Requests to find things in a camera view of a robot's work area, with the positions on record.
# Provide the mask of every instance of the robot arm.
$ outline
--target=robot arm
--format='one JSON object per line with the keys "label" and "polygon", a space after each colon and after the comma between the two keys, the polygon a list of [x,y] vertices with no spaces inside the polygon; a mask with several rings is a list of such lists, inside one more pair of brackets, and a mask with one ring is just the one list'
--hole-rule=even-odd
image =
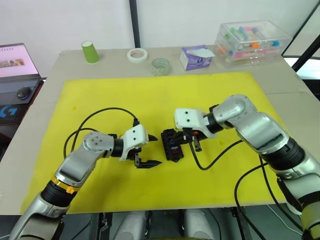
{"label": "robot arm", "polygon": [[114,138],[101,132],[87,134],[81,146],[68,155],[44,190],[32,201],[26,212],[14,226],[10,240],[34,238],[51,240],[62,232],[61,218],[69,209],[72,199],[83,186],[100,158],[118,157],[134,160],[137,168],[151,168],[161,162],[141,162],[141,146],[156,138],[148,135],[138,124]]}
{"label": "robot arm", "polygon": [[183,130],[183,139],[179,133],[176,138],[182,139],[180,144],[195,141],[197,149],[199,140],[215,138],[217,132],[235,128],[239,137],[276,173],[287,201],[302,212],[304,234],[320,238],[320,163],[274,119],[258,112],[246,96],[230,96],[209,110],[206,114],[196,109],[176,109],[175,125]]}

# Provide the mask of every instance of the white wall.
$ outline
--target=white wall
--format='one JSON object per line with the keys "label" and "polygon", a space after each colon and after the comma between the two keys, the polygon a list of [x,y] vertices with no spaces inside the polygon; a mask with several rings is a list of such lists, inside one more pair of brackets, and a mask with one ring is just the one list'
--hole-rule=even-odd
{"label": "white wall", "polygon": [[271,20],[294,35],[318,0],[137,0],[143,48],[214,44],[221,23]]}
{"label": "white wall", "polygon": [[[283,54],[284,56],[301,56],[320,33],[320,6],[317,7],[309,21]],[[320,57],[318,49],[313,57]]]}
{"label": "white wall", "polygon": [[133,48],[128,0],[0,0],[0,45],[25,43],[47,77],[58,54],[93,41],[97,49]]}

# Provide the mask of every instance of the computer mouse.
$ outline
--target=computer mouse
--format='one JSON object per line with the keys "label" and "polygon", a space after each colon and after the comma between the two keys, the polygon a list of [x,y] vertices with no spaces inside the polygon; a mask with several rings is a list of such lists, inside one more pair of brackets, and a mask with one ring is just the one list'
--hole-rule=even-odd
{"label": "computer mouse", "polygon": [[23,100],[23,99],[26,99],[29,94],[31,93],[31,89],[30,87],[28,86],[25,86],[23,88],[20,88],[17,92],[16,92],[16,97],[19,99],[19,100]]}

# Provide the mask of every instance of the clear plastic container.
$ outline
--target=clear plastic container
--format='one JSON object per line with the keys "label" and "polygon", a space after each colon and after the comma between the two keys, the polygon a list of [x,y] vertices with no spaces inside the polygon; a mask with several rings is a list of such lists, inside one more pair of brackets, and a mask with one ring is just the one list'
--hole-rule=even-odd
{"label": "clear plastic container", "polygon": [[223,23],[214,53],[227,67],[270,63],[292,37],[270,21]]}
{"label": "clear plastic container", "polygon": [[152,74],[154,76],[166,76],[169,74],[170,64],[165,58],[157,58],[152,61]]}

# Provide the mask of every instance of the clear tape roll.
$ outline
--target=clear tape roll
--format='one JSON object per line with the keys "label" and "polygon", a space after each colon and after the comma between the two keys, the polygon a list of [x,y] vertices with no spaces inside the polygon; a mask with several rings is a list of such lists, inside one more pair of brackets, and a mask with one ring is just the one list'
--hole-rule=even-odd
{"label": "clear tape roll", "polygon": [[148,59],[148,52],[143,48],[134,48],[128,51],[126,56],[130,62],[140,64]]}

